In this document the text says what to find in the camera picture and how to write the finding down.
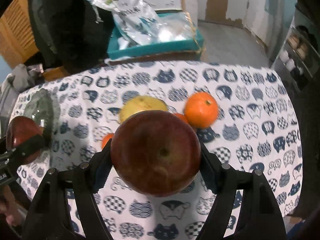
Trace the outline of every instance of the tablecloth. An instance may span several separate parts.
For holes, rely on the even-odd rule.
[[[188,96],[213,95],[218,120],[198,132],[208,150],[237,170],[261,169],[282,215],[297,206],[302,183],[302,152],[297,119],[276,72],[239,65],[196,61],[146,62],[92,68],[21,94],[12,117],[22,115],[41,88],[57,101],[52,149],[21,166],[19,182],[32,198],[49,167],[72,169],[101,150],[106,133],[115,132],[120,108],[137,95],[164,100],[172,113],[183,112]],[[73,191],[67,191],[71,219],[83,234]],[[152,198],[131,190],[112,169],[94,195],[114,239],[192,239],[200,231],[215,195],[198,174],[181,193]],[[226,235],[234,232],[242,192],[237,191]]]

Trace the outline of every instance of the floor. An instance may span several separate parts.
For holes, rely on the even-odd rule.
[[[198,22],[205,39],[210,63],[269,67],[264,48],[246,30],[214,23]]]

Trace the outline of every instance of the hand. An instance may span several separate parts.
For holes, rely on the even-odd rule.
[[[14,195],[8,185],[4,186],[2,194],[4,198],[0,198],[0,214],[6,216],[7,223],[10,226],[18,226],[21,223],[22,217],[18,212]]]

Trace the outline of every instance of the plastic bag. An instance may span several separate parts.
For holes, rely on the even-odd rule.
[[[88,0],[112,12],[121,35],[130,43],[146,45],[155,39],[149,25],[159,20],[156,12],[143,0]]]
[[[88,0],[93,6],[112,12],[121,35],[131,45],[181,41],[195,31],[184,12],[159,17],[143,0]]]

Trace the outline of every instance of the peeling paint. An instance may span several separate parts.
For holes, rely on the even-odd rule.
[[[243,28],[242,19],[227,19],[228,0],[207,0],[205,20]]]

